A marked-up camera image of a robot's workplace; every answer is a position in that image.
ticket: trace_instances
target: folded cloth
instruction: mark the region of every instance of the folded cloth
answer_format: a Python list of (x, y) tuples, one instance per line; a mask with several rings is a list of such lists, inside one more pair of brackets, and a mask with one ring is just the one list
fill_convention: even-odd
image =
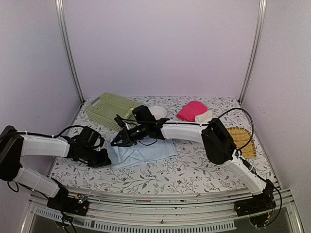
[(180, 120), (194, 122), (195, 116), (203, 114), (207, 110), (207, 107), (201, 102), (191, 101), (187, 105), (183, 106), (183, 109), (177, 114), (177, 118)]
[[(146, 137), (141, 140), (145, 145), (155, 142), (156, 139)], [(145, 146), (137, 143), (131, 147), (107, 146), (108, 157), (111, 160), (112, 170), (147, 164), (157, 160), (173, 158), (177, 156), (177, 151), (171, 140), (158, 140), (156, 143)]]
[(209, 121), (211, 121), (213, 118), (213, 111), (212, 110), (207, 110), (205, 113), (201, 114), (201, 115), (197, 115), (194, 120), (195, 122), (198, 123), (208, 123)]

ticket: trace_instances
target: metal pole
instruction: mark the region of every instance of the metal pole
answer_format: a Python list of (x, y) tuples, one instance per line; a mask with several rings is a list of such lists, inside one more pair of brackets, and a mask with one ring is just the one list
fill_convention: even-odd
[(68, 32), (67, 32), (67, 27), (66, 27), (66, 21), (65, 21), (65, 14), (64, 14), (64, 7), (63, 7), (63, 1), (62, 0), (55, 0), (56, 2), (56, 10), (57, 10), (57, 16), (58, 16), (58, 22), (61, 30), (61, 34), (63, 37), (64, 45), (65, 45), (65, 50), (66, 50), (66, 55), (74, 83), (74, 87), (76, 89), (78, 98), (81, 103), (84, 103), (85, 99), (83, 97), (82, 89), (79, 83), (79, 79), (77, 76), (77, 71), (73, 62), (73, 56), (71, 53), (71, 48), (69, 44), (69, 38), (68, 38)]
[(248, 88), (248, 85), (249, 85), (249, 82), (252, 76), (254, 64), (255, 64), (256, 54), (257, 54), (257, 50), (259, 47), (259, 41), (260, 41), (260, 36), (261, 36), (263, 22), (264, 22), (266, 4), (267, 4), (267, 0), (260, 0), (253, 48), (252, 48), (251, 56), (249, 59), (247, 72), (246, 72), (245, 79), (243, 82), (242, 90), (241, 90), (240, 97), (239, 97), (239, 102), (241, 105), (243, 104), (245, 100), (247, 88)]

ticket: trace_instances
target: white bowl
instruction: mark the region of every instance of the white bowl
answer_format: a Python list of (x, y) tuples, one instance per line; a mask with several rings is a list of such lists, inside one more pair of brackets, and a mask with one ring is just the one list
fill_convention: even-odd
[(159, 119), (167, 116), (167, 111), (163, 107), (153, 106), (153, 107), (150, 107), (149, 110), (150, 110), (151, 114), (155, 116), (156, 120), (159, 120)]

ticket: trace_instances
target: light blue cloth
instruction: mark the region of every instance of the light blue cloth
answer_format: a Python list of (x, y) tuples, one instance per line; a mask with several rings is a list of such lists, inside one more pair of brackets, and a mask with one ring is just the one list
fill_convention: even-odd
[[(143, 144), (149, 145), (155, 139), (145, 137), (141, 140)], [(175, 146), (171, 140), (158, 140), (156, 143), (145, 146), (139, 142), (131, 147), (112, 147), (107, 145), (108, 157), (111, 160), (111, 169), (117, 170), (162, 159), (173, 158), (177, 155)]]

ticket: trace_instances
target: green plastic basket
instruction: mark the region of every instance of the green plastic basket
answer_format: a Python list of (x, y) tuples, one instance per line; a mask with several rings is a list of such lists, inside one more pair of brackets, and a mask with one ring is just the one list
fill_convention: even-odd
[(121, 130), (121, 127), (114, 121), (116, 114), (126, 117), (131, 108), (136, 108), (140, 105), (140, 103), (122, 96), (103, 93), (86, 107), (86, 113), (90, 120), (118, 132)]

